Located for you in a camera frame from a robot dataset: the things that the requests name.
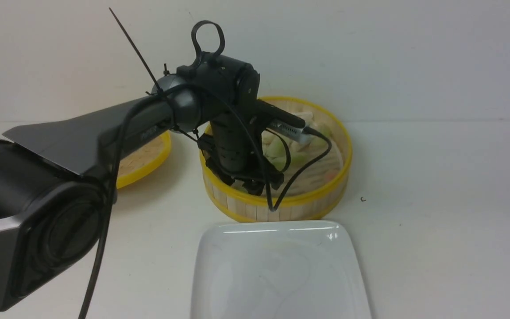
black cable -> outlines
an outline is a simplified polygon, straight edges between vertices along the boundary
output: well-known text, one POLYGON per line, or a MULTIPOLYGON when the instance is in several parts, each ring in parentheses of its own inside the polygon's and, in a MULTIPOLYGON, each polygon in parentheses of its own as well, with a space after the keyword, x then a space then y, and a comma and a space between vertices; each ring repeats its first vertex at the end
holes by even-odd
POLYGON ((294 173, 294 175, 289 179, 289 181, 285 185, 285 188, 283 188, 283 191, 277 198, 277 202, 275 203, 275 209, 277 209, 279 207, 279 205, 283 201, 283 198, 285 198, 285 196, 287 194, 287 190, 289 190, 290 186, 292 186, 292 184, 295 182, 296 178, 298 176, 300 176, 300 174, 302 174, 302 172, 304 172, 304 170, 308 169, 314 163, 320 161, 322 158, 324 158, 326 155, 328 155, 328 153, 330 153, 330 151, 332 150, 332 142, 330 141, 330 139, 328 139, 326 136, 324 136, 324 134, 320 133, 319 131, 317 131, 311 127, 305 127, 303 129, 303 132, 310 134, 310 135, 314 135, 320 139, 323 139, 324 141, 326 141, 326 143, 328 143, 328 148, 326 148, 326 151, 323 151, 320 155, 314 157, 314 159, 312 159, 308 163, 304 164, 298 171, 296 171, 294 173))
POLYGON ((99 275, 101 268, 101 261, 104 256, 105 251, 105 241, 108 236, 109 229, 109 220, 111 218, 111 212, 113 208, 113 197, 115 196, 116 184, 117 184, 117 174, 119 173, 119 165, 121 162, 121 153, 123 151, 123 142, 125 141, 125 136, 127 134, 127 129, 129 127, 129 123, 131 119, 133 119, 138 113, 143 111, 146 107, 154 104, 157 101, 164 99, 164 95, 150 95, 149 97, 145 97, 136 105, 131 108, 131 110, 127 113, 125 118, 123 119, 122 125, 119 128, 117 133, 117 145, 115 147, 115 151, 113 153, 113 168, 111 171, 110 181, 109 181, 109 194, 107 197, 107 201, 105 204, 105 212, 103 216, 103 224, 102 231, 99 238, 99 243, 97 245, 96 259, 93 263, 92 273, 89 277, 88 288, 85 292, 84 301, 82 303, 80 314, 78 315, 78 319, 85 319, 88 310, 89 304, 92 301, 93 291, 96 288, 97 276, 99 275))
POLYGON ((152 78, 152 81, 155 83, 155 86, 156 86, 156 89, 158 90, 158 92, 162 91, 162 89, 160 88, 160 85, 158 85, 158 82, 157 82, 155 76, 152 74, 151 69, 148 67, 147 62, 145 62, 145 59, 143 59, 143 56, 137 49, 137 46, 135 45, 135 43, 133 43, 133 40, 131 39, 131 37, 129 36, 129 34, 127 33, 127 31, 125 30, 125 28, 123 27, 123 25, 121 24, 121 22, 119 21, 119 19, 117 18, 117 16, 115 15, 115 13, 113 12, 113 10, 111 8, 109 8, 109 12, 111 12, 113 14, 115 21, 117 21, 117 24, 119 24, 119 27, 125 34, 125 37, 129 40, 129 43, 131 43, 131 46, 135 50, 135 53, 137 53, 137 55, 139 56, 139 59, 141 59, 141 62, 143 63, 145 69, 147 69, 149 76, 152 78))

white plate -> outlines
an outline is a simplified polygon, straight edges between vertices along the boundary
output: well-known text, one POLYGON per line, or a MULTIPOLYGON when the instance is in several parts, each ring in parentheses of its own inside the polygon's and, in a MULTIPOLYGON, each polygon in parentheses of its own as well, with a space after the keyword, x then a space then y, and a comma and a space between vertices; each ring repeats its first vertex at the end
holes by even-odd
POLYGON ((335 222, 216 226, 202 236, 192 319, 370 319, 352 241, 335 222))

yellow rim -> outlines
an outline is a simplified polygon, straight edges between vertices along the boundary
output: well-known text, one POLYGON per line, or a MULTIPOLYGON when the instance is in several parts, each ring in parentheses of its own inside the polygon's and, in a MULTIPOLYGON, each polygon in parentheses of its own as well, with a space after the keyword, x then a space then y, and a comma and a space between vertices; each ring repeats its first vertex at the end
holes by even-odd
POLYGON ((170 134, 168 133, 168 131, 164 132, 163 134, 158 136, 157 139, 162 139, 162 151, 160 152, 160 154, 158 154, 158 156, 155 157, 155 159, 152 160, 151 162, 148 162, 147 164, 143 165, 140 169, 132 171, 127 175, 117 178, 118 189, 125 187, 129 184, 132 184, 137 180, 140 180, 141 178, 147 176, 166 160, 168 154, 170 154, 171 147, 170 134))
MULTIPOLYGON (((208 195, 210 200, 214 203, 214 205, 216 205, 216 207, 222 213, 226 214, 229 218, 235 220, 236 222, 260 222, 259 220, 254 220, 254 219, 251 219, 251 218, 247 218, 245 216, 241 216, 241 215, 235 214, 234 212, 229 210, 227 207, 225 207, 222 204, 220 204, 220 202, 218 202, 216 200, 216 198, 210 194, 210 191, 208 190, 209 186, 207 186, 206 183, 204 183, 204 187, 206 188, 206 194, 208 195)), ((324 208, 324 210, 322 210, 318 214, 316 214, 314 216, 310 216, 309 218, 304 218, 303 220, 315 220, 315 219, 322 219, 322 218, 324 218, 324 216, 326 216, 329 212, 331 212, 334 209, 334 207, 336 207, 336 205, 338 205, 338 203, 340 203, 340 200, 342 200, 342 197, 344 197, 345 190, 346 190, 346 185, 344 185, 344 188, 342 189, 342 192, 340 193, 338 198, 336 198, 336 200, 334 202, 332 202, 332 204, 328 205, 326 208, 324 208)))
MULTIPOLYGON (((297 205, 301 205, 301 204, 306 204, 307 202, 314 201, 317 197, 319 197, 322 194, 329 194, 331 191, 333 191, 342 182, 343 177, 348 173, 348 170, 350 169, 350 164, 352 163, 352 156, 353 156, 352 140, 350 139, 350 135, 348 133, 348 130, 346 130, 346 127, 342 124, 342 122, 340 122, 340 120, 338 120, 327 109, 324 109, 320 105, 316 105, 316 104, 314 104, 312 102, 305 101, 303 99, 297 99, 295 97, 281 97, 281 96, 276 96, 276 97, 261 97, 261 99, 263 99, 263 100, 295 101, 297 103, 302 103, 302 104, 306 104, 306 105, 312 106, 315 109, 318 109, 318 110, 322 111, 323 113, 325 113, 326 115, 328 115, 329 117, 331 117, 336 122, 336 124, 338 124, 342 128, 344 134, 346 135, 346 139, 348 140, 348 143, 349 143, 348 152, 346 153, 347 161, 344 163, 344 166, 342 167, 342 170, 338 173, 338 175, 334 179, 330 180, 330 182, 328 182, 326 185, 324 185, 324 186, 322 186, 322 187, 320 187, 320 188, 318 188, 316 190, 313 190, 313 191, 308 192, 306 194, 285 197, 285 199, 281 203, 281 206, 283 206, 283 207, 290 207, 290 206, 297 206, 297 205)), ((258 206, 267 206, 267 199, 266 198, 263 198, 263 197, 260 197, 260 196, 249 195, 249 194, 246 194, 244 192, 241 192, 239 190, 236 190, 236 189, 231 188, 230 186, 227 186, 226 184, 224 184, 219 178, 217 178, 214 175, 214 173, 212 173, 211 170, 209 170, 206 167, 206 161, 204 161, 204 154, 202 154, 202 151, 200 151, 200 163, 202 164, 202 170, 204 170, 204 172, 208 176, 208 179, 210 180, 210 182, 212 184, 214 184, 219 190, 221 190, 225 194, 233 196, 234 198, 238 198, 239 200, 241 200, 242 202, 245 202, 246 204, 258 205, 258 206)))

silver connector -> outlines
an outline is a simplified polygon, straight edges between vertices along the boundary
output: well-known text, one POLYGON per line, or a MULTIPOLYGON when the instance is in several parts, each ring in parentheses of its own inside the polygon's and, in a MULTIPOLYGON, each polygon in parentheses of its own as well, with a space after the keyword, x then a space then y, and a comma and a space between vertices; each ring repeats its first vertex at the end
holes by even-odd
POLYGON ((269 124, 268 129, 272 129, 276 133, 284 135, 300 144, 310 143, 311 135, 303 133, 303 128, 292 127, 282 121, 273 120, 269 124))

green vegetable piece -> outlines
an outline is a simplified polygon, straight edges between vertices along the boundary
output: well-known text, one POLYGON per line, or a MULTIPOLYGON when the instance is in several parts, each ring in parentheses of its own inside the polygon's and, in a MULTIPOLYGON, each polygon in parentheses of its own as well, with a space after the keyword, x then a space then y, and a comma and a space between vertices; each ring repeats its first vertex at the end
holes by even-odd
POLYGON ((273 139, 267 147, 267 157, 277 158, 285 155, 286 150, 281 139, 273 139))

